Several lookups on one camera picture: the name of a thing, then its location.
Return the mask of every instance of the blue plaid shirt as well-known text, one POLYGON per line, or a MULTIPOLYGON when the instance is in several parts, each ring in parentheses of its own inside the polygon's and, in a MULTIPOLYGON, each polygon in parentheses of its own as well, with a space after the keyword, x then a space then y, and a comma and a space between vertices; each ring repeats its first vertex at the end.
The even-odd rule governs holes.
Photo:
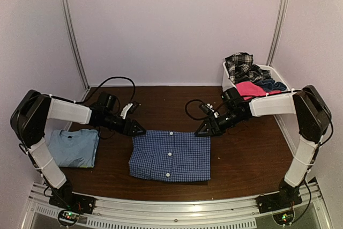
POLYGON ((193 132, 147 131, 133 138, 130 175, 166 182, 211 178, 211 138, 193 132))

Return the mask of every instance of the vertical metal post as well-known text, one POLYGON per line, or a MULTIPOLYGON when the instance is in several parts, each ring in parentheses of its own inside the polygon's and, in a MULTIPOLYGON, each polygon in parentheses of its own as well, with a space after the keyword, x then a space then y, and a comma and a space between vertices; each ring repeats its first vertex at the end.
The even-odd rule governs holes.
POLYGON ((276 53, 278 43, 280 40, 280 36, 281 36, 282 25, 284 23, 284 19, 285 19, 285 15, 286 15, 287 5, 288 5, 288 0, 280 0, 277 23, 275 25, 275 31, 274 31, 274 36, 273 36, 273 40, 272 40, 272 45, 271 45, 268 60, 267 60, 267 65, 270 65, 270 66, 273 64, 273 61, 275 58, 275 53, 276 53))
POLYGON ((63 9, 63 13, 64 13, 66 29, 68 32, 70 46, 71 46, 73 56, 75 59, 76 67, 77 67, 77 70, 79 72, 83 88, 85 90, 88 90, 90 86, 89 86, 88 81, 87 81, 85 69, 82 65, 79 48, 77 46, 74 28, 73 28, 73 24, 72 24, 71 16, 70 16, 70 9, 69 9, 68 0, 61 0, 61 2, 62 2, 62 9, 63 9))

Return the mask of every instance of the clothing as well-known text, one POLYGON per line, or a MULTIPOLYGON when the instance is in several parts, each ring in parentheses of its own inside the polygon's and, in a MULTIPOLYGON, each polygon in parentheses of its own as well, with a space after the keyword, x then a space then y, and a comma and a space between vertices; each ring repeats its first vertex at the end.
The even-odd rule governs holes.
POLYGON ((265 92, 261 87, 255 85, 252 82, 242 82, 236 85, 236 88, 241 96, 253 96, 262 97, 266 96, 266 93, 272 95, 276 93, 281 93, 281 91, 270 91, 265 92))
POLYGON ((273 79, 267 79, 267 80, 261 80, 259 82, 255 82, 255 85, 261 87, 264 91, 285 91, 287 89, 287 86, 283 84, 282 82, 275 82, 273 79))
POLYGON ((48 149, 60 167, 94 167, 99 135, 96 130, 54 130, 47 143, 48 149))
POLYGON ((226 57, 225 66, 229 79, 234 84, 271 79, 270 71, 262 70, 258 65, 253 64, 253 57, 248 53, 236 53, 226 57))
POLYGON ((147 131, 133 138, 130 175, 166 182, 211 178, 211 138, 194 132, 147 131))

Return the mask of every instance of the brown wooden surface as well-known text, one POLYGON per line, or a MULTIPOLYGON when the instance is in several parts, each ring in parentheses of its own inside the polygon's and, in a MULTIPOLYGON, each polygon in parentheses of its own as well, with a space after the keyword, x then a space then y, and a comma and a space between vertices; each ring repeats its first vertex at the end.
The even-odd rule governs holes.
MULTIPOLYGON (((132 88, 102 89, 130 99, 132 88)), ((135 100, 141 106, 130 117, 147 130, 195 131, 201 122, 187 117, 185 103, 194 98, 221 103, 220 87, 138 87, 135 100)), ((96 101, 98 92, 88 102, 96 101)), ((190 107, 194 116, 203 116, 197 104, 190 107)), ((71 130, 90 128, 73 124, 71 130)), ((103 129, 102 136, 111 133, 103 129)), ((63 168, 76 192, 104 197, 144 201, 218 200, 278 189, 292 155, 273 116, 242 122, 220 137, 212 137, 211 180, 199 183, 166 183, 129 176, 132 138, 116 134, 100 140, 95 167, 63 168)))

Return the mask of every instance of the shirt pocket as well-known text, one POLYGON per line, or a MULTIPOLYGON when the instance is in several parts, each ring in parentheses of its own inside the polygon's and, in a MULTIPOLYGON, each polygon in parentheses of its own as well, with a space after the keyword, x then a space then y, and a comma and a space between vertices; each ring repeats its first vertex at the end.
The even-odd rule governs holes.
POLYGON ((129 161, 130 175, 142 179, 151 179, 152 163, 152 155, 140 149, 134 149, 129 161))

